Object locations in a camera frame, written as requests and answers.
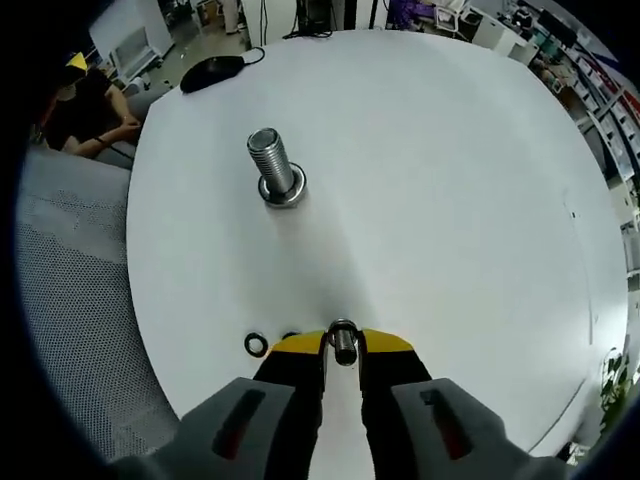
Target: black shirt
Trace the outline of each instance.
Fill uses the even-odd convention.
[[[105,93],[109,79],[97,69],[76,83],[76,96],[58,101],[45,127],[47,143],[60,150],[67,139],[76,137],[80,143],[102,135],[114,123],[120,123]]]

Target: chair backrest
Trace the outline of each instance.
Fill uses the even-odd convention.
[[[131,302],[129,175],[34,147],[16,205],[16,267],[35,350],[69,415],[107,460],[158,448],[178,426]]]

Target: floor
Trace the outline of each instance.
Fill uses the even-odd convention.
[[[195,23],[187,21],[173,28],[171,36],[175,45],[165,56],[162,66],[148,72],[152,85],[166,80],[176,86],[189,68],[205,58],[240,55],[247,51],[243,33],[227,35],[219,23],[207,25],[200,31]]]

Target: black computer mouse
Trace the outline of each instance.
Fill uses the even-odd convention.
[[[211,57],[191,67],[180,81],[184,93],[197,92],[203,88],[235,77],[245,67],[242,57]]]

